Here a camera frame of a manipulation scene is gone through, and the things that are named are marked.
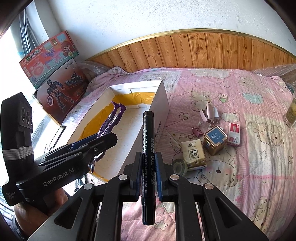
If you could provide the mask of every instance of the human hand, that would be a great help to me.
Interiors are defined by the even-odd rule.
[[[13,206],[16,221],[28,237],[58,210],[68,200],[68,197],[65,191],[60,188],[54,192],[54,199],[55,206],[49,210],[47,215],[28,203],[22,202]]]

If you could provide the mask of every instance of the patterned bedspread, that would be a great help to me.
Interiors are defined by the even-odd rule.
[[[115,67],[95,78],[89,95],[72,110],[76,120],[110,85],[163,80],[170,112],[157,151],[166,163],[182,156],[180,143],[196,138],[192,126],[210,101],[217,107],[219,126],[241,125],[241,145],[226,146],[216,156],[205,152],[207,168],[187,173],[190,182],[216,185],[270,240],[278,238],[296,213],[296,129],[282,116],[291,93],[279,77],[262,77],[243,70],[149,69],[132,74]],[[157,202],[153,226],[142,225],[141,204],[124,204],[122,240],[175,240],[173,203]]]

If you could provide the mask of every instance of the white elastic band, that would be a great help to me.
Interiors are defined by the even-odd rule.
[[[33,153],[34,152],[32,146],[20,147],[18,149],[12,150],[2,150],[3,159],[5,161],[19,160],[22,158],[26,158],[26,156],[31,155]]]

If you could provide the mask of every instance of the cartoon girl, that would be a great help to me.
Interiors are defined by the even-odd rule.
[[[68,57],[72,57],[73,56],[73,53],[76,51],[74,49],[74,47],[72,46],[72,44],[68,41],[64,41],[62,44],[61,44],[61,48],[62,48],[62,51],[64,53],[64,56]]]

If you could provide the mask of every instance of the clear plastic container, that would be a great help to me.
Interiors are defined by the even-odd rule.
[[[284,122],[289,128],[292,128],[296,123],[296,91],[293,94],[292,101],[284,114]]]

